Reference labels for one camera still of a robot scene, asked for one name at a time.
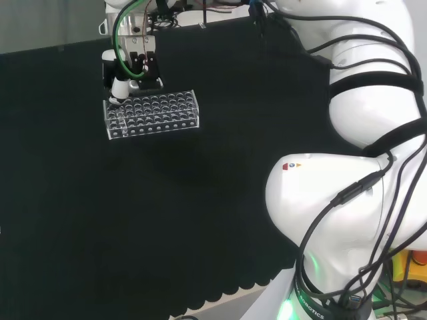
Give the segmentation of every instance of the table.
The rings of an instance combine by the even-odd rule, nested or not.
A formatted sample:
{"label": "table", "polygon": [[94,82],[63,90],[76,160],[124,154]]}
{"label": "table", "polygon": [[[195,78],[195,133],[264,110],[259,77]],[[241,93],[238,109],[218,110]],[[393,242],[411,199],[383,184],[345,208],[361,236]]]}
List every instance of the table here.
{"label": "table", "polygon": [[2,56],[0,318],[167,319],[265,285],[296,247],[264,188],[290,153],[358,154],[328,120],[328,72],[249,19],[162,31],[165,92],[201,125],[109,141],[109,41]]}

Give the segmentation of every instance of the green led light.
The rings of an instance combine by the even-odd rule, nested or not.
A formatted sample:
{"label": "green led light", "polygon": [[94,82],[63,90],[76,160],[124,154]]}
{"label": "green led light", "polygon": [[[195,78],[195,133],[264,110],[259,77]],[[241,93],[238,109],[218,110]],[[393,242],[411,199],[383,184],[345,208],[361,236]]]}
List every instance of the green led light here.
{"label": "green led light", "polygon": [[316,273],[318,273],[318,271],[319,271],[319,265],[318,265],[318,262],[313,258],[313,256],[311,256],[311,258],[312,258],[313,265],[314,265],[314,271],[315,271]]}
{"label": "green led light", "polygon": [[285,300],[280,306],[277,320],[290,320],[293,312],[294,308],[292,308],[291,301],[289,299]]}

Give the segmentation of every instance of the black strap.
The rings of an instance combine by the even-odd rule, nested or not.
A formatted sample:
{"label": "black strap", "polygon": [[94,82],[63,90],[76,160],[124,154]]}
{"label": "black strap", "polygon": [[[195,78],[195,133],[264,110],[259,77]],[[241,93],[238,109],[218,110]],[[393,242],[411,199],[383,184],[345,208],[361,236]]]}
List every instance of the black strap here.
{"label": "black strap", "polygon": [[385,152],[405,143],[412,138],[427,133],[427,119],[419,118],[401,125],[383,135],[373,144],[367,146],[363,152],[366,157],[377,157]]}
{"label": "black strap", "polygon": [[389,71],[371,71],[350,75],[330,85],[330,99],[347,90],[368,87],[370,85],[389,85],[411,90],[424,95],[424,84],[413,75]]}

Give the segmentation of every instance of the black cable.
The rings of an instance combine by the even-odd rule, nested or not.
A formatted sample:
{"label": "black cable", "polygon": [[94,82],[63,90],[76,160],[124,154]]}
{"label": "black cable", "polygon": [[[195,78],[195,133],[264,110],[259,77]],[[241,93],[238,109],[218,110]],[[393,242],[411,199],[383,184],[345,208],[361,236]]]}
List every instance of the black cable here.
{"label": "black cable", "polygon": [[[387,287],[385,284],[382,284],[389,292],[391,292],[391,289],[389,288],[389,287]],[[397,307],[400,307],[400,308],[405,308],[405,309],[413,309],[413,310],[418,310],[418,311],[425,311],[425,310],[427,310],[427,301],[425,301],[425,302],[423,302],[423,303],[421,303],[421,304],[419,304],[419,305],[415,305],[415,304],[413,304],[412,302],[410,302],[410,301],[408,301],[408,300],[406,300],[405,298],[403,298],[403,297],[399,297],[399,296],[396,296],[396,299],[397,300],[401,300],[401,302],[403,302],[404,304],[401,304],[401,303],[396,303],[396,306]]]}
{"label": "black cable", "polygon": [[377,27],[385,32],[387,32],[394,40],[396,40],[397,43],[399,43],[401,46],[406,48],[405,43],[403,40],[389,27],[365,18],[359,18],[359,17],[349,17],[345,15],[325,15],[325,16],[313,16],[313,17],[301,17],[299,15],[291,15],[289,13],[286,13],[284,11],[280,11],[276,7],[274,7],[268,0],[262,0],[273,12],[277,13],[278,15],[281,15],[282,17],[285,17],[287,19],[292,20],[300,20],[300,21],[337,21],[337,20],[343,20],[343,21],[355,21],[355,22],[362,22],[367,25],[372,25],[374,27]]}
{"label": "black cable", "polygon": [[206,0],[203,0],[203,24],[206,25]]}
{"label": "black cable", "polygon": [[[425,146],[427,145],[427,139],[425,139],[424,140],[424,142],[423,142],[423,144],[421,144],[421,146],[413,153],[413,154],[411,154],[411,156],[409,156],[409,158],[407,158],[407,160],[405,160],[405,162],[403,162],[403,164],[402,164],[402,166],[400,167],[400,169],[399,169],[399,172],[398,172],[398,178],[397,178],[397,182],[396,182],[396,188],[395,188],[395,192],[394,192],[394,198],[393,198],[393,203],[395,203],[395,201],[394,201],[394,199],[397,199],[397,196],[398,196],[398,193],[399,193],[399,188],[400,188],[400,181],[401,181],[401,178],[402,178],[402,174],[403,174],[403,170],[405,169],[405,166],[407,166],[407,164],[415,157],[415,156],[417,156],[417,154],[419,154],[424,148],[425,148]],[[426,153],[426,156],[424,156],[424,159],[423,159],[423,162],[425,162],[425,160],[427,159],[427,153]],[[416,173],[416,176],[417,175],[420,175],[421,173],[420,173],[420,170],[421,170],[421,168],[422,168],[422,164],[420,165],[420,168],[418,169],[418,171],[417,171],[417,173]],[[411,187],[414,187],[413,186],[413,184],[414,184],[414,181],[415,181],[415,178],[416,178],[416,176],[414,177],[414,180],[412,180],[412,183],[411,183],[411,186],[410,186],[410,188],[409,188],[409,190],[408,190],[408,192],[407,192],[407,194],[406,194],[406,196],[405,196],[405,200],[404,200],[404,203],[402,204],[402,207],[401,207],[401,210],[400,210],[400,212],[399,212],[399,215],[402,213],[402,212],[404,212],[403,210],[406,210],[406,208],[405,208],[405,202],[407,202],[408,201],[408,194],[409,194],[409,192],[410,192],[410,190],[411,190]],[[387,218],[386,219],[388,219],[388,220],[390,220],[390,218],[391,218],[391,216],[392,216],[392,214],[393,214],[393,210],[394,210],[394,207],[393,206],[391,206],[390,207],[390,210],[389,210],[389,212],[388,212],[388,214],[387,214]],[[385,230],[386,230],[386,227],[384,227],[383,226],[383,228],[382,228],[382,230],[381,230],[381,234],[383,234],[384,235],[384,233],[385,233]],[[383,262],[385,262],[385,261],[387,261],[387,260],[389,260],[389,258],[391,258],[391,257],[393,257],[393,255],[390,255],[390,254],[388,254],[388,255],[386,255],[385,253],[387,253],[387,251],[389,250],[389,248],[390,248],[390,246],[391,246],[391,244],[392,244],[392,241],[390,241],[390,239],[392,238],[392,239],[394,239],[394,236],[396,235],[396,233],[397,233],[397,231],[391,231],[391,233],[390,233],[390,236],[389,236],[389,238],[388,238],[388,240],[387,240],[387,243],[385,244],[385,246],[384,246],[384,249],[383,249],[383,251],[382,251],[382,253],[381,253],[381,255],[380,255],[380,257],[378,258],[378,260],[375,262],[375,263],[373,263],[373,264],[371,264],[371,266],[369,266],[369,267],[366,267],[366,268],[364,268],[363,269],[363,271],[362,272],[360,272],[359,273],[359,275],[357,275],[357,276],[355,276],[352,280],[350,280],[349,281],[349,283],[346,285],[346,287],[344,288],[344,291],[347,291],[346,292],[346,295],[347,296],[349,296],[349,295],[353,295],[353,294],[355,294],[355,293],[357,293],[357,292],[359,292],[361,289],[363,289],[364,287],[367,287],[370,283],[371,283],[371,281],[372,281],[372,279],[374,278],[374,276],[375,276],[375,274],[376,274],[376,272],[378,271],[378,269],[381,267],[381,265],[383,264]],[[382,241],[382,238],[378,238],[378,240],[377,240],[377,243],[380,243]],[[369,275],[369,277],[367,278],[367,280],[364,282],[364,286],[361,286],[361,287],[359,287],[359,288],[355,288],[355,289],[353,289],[353,290],[350,290],[350,287],[353,285],[353,284],[355,284],[357,281],[359,281],[359,278],[361,278],[361,277],[363,277],[365,274],[367,274],[368,272],[370,272],[371,271],[371,274]]]}
{"label": "black cable", "polygon": [[233,11],[221,11],[221,10],[215,10],[215,9],[206,9],[206,11],[218,12],[218,13],[233,13]]}
{"label": "black cable", "polygon": [[[400,180],[400,178],[401,178],[401,176],[402,176],[402,173],[403,173],[403,170],[404,170],[404,168],[405,168],[405,166],[409,163],[409,161],[411,161],[415,156],[417,156],[417,154],[419,154],[424,148],[425,148],[425,146],[427,145],[427,139],[425,139],[424,140],[424,142],[423,142],[423,144],[421,144],[421,146],[409,157],[409,158],[407,158],[407,160],[405,160],[405,162],[402,164],[402,166],[400,167],[400,169],[399,169],[399,173],[398,173],[398,180]],[[349,295],[353,295],[353,294],[355,294],[355,293],[357,293],[357,292],[359,292],[361,289],[363,289],[364,287],[367,287],[370,283],[371,283],[371,281],[372,281],[372,279],[374,278],[374,276],[375,276],[375,274],[376,274],[376,272],[377,272],[377,270],[380,268],[380,266],[381,266],[381,264],[383,264],[383,262],[385,262],[385,261],[387,261],[387,260],[389,260],[391,257],[393,257],[395,254],[397,254],[398,252],[400,252],[402,249],[404,249],[404,248],[406,248],[409,244],[411,244],[411,242],[408,242],[408,240],[406,240],[404,243],[406,243],[406,245],[403,247],[402,245],[400,245],[400,246],[398,246],[398,248],[400,248],[399,250],[392,250],[391,252],[389,252],[389,253],[387,253],[387,251],[390,249],[390,247],[391,247],[391,244],[392,244],[392,242],[393,242],[393,240],[394,240],[394,238],[395,238],[395,236],[396,236],[396,234],[397,234],[397,230],[398,230],[398,228],[400,227],[400,224],[401,224],[401,222],[402,222],[402,220],[403,220],[403,215],[405,214],[405,212],[406,212],[406,209],[407,209],[407,207],[408,207],[408,205],[409,205],[409,201],[410,201],[410,199],[411,199],[411,197],[412,197],[412,194],[413,194],[413,192],[414,192],[414,189],[415,189],[415,187],[416,187],[416,184],[418,183],[418,180],[419,180],[419,178],[420,178],[420,176],[421,176],[421,174],[422,174],[422,172],[424,171],[424,168],[425,168],[425,166],[426,166],[426,164],[427,164],[427,153],[424,155],[424,158],[423,158],[423,160],[422,160],[422,162],[421,162],[421,164],[420,164],[420,167],[418,168],[418,170],[417,170],[417,172],[416,172],[416,174],[415,174],[415,176],[414,176],[414,178],[413,178],[413,180],[412,180],[412,182],[411,182],[411,185],[410,185],[410,187],[409,187],[409,189],[408,189],[408,192],[407,192],[407,194],[406,194],[406,196],[405,196],[405,198],[404,198],[404,201],[403,201],[403,203],[402,203],[402,206],[401,206],[401,208],[400,208],[400,212],[399,212],[399,214],[398,214],[398,216],[397,216],[397,219],[396,219],[396,222],[395,222],[395,224],[394,224],[394,226],[393,226],[393,230],[390,232],[390,235],[389,235],[389,237],[388,237],[388,240],[387,240],[387,242],[386,242],[386,244],[385,244],[385,246],[384,246],[384,248],[383,248],[383,251],[382,251],[382,253],[381,253],[381,255],[380,255],[380,257],[378,258],[378,260],[375,262],[375,263],[373,263],[371,266],[369,266],[369,267],[367,267],[367,268],[365,268],[359,275],[357,275],[357,276],[355,276],[352,280],[350,280],[350,282],[346,285],[346,287],[344,288],[344,290],[345,291],[347,291],[346,292],[346,295],[347,296],[349,296]],[[398,188],[396,188],[396,190],[395,190],[395,197],[396,197],[396,193],[398,193]],[[392,210],[389,210],[389,213],[388,213],[388,216],[391,216],[391,214],[392,214]],[[355,289],[353,289],[353,290],[350,290],[350,287],[353,285],[353,284],[355,284],[357,281],[359,281],[359,278],[360,277],[363,277],[365,274],[367,274],[368,272],[371,272],[370,274],[369,274],[369,277],[367,278],[367,280],[364,282],[364,286],[362,286],[362,287],[359,287],[359,288],[355,288]]]}
{"label": "black cable", "polygon": [[411,71],[409,71],[409,69],[405,65],[403,65],[402,63],[397,62],[395,60],[391,60],[391,59],[369,59],[369,60],[363,60],[361,62],[354,63],[352,65],[344,65],[344,66],[332,65],[332,68],[336,69],[336,70],[347,70],[350,68],[358,67],[359,65],[365,65],[367,63],[373,63],[373,62],[391,63],[393,65],[397,65],[399,68],[401,68],[403,71],[405,71],[405,73],[407,75],[411,74]]}
{"label": "black cable", "polygon": [[411,265],[411,260],[412,260],[412,251],[409,251],[408,252],[408,257],[406,258],[405,275],[403,277],[402,286],[400,287],[399,292],[396,295],[396,297],[401,297],[402,294],[403,294],[403,291],[405,291],[406,284],[408,283],[409,268],[410,268],[410,265]]}
{"label": "black cable", "polygon": [[312,224],[308,227],[308,230],[306,231],[306,234],[304,235],[301,241],[300,250],[296,260],[296,277],[298,278],[298,283],[301,286],[302,290],[305,291],[305,293],[310,297],[313,297],[316,299],[330,299],[346,292],[345,289],[333,291],[330,293],[311,292],[306,287],[306,284],[302,279],[302,263],[304,260],[304,251],[306,249],[308,241],[310,240],[310,237],[312,236],[314,230],[319,225],[320,221],[329,213],[329,211],[331,211],[334,207],[337,207],[338,205],[347,203],[349,200],[353,199],[357,195],[361,194],[362,192],[365,192],[365,190],[377,184],[377,182],[379,182],[379,180],[381,180],[381,178],[383,178],[383,176],[385,176],[385,174],[392,168],[394,163],[393,155],[389,151],[387,152],[387,154],[388,154],[388,164],[384,169],[369,174],[368,176],[359,180],[357,183],[353,183],[348,188],[345,188],[343,191],[339,192],[338,195],[322,210],[322,212],[320,212],[320,214],[313,220]]}
{"label": "black cable", "polygon": [[178,320],[199,320],[199,319],[194,317],[193,315],[183,315]]}
{"label": "black cable", "polygon": [[394,284],[393,284],[392,273],[390,271],[390,266],[388,265],[388,263],[385,263],[385,265],[386,265],[386,268],[387,268],[388,280],[390,282],[390,292],[392,294],[392,305],[393,305],[394,320],[398,320],[398,310],[396,308],[396,298],[394,297],[395,292],[394,292]]}
{"label": "black cable", "polygon": [[241,7],[243,5],[242,2],[239,3],[231,3],[231,2],[227,2],[227,1],[220,1],[220,0],[215,0],[215,3],[218,3],[219,5],[227,5],[228,7]]}
{"label": "black cable", "polygon": [[414,54],[409,51],[406,46],[403,46],[399,43],[396,43],[393,40],[384,38],[384,37],[377,37],[376,35],[343,35],[342,37],[335,38],[331,41],[328,41],[327,43],[324,43],[323,45],[320,45],[316,48],[307,50],[308,53],[315,53],[317,51],[323,50],[331,45],[334,45],[335,43],[341,42],[341,41],[347,41],[347,40],[371,40],[371,41],[377,41],[381,43],[385,43],[387,45],[391,45],[403,52],[405,54],[406,58],[409,61],[409,64],[411,65],[411,68],[414,70],[413,74],[421,79],[421,66],[418,62],[418,60],[415,58]]}

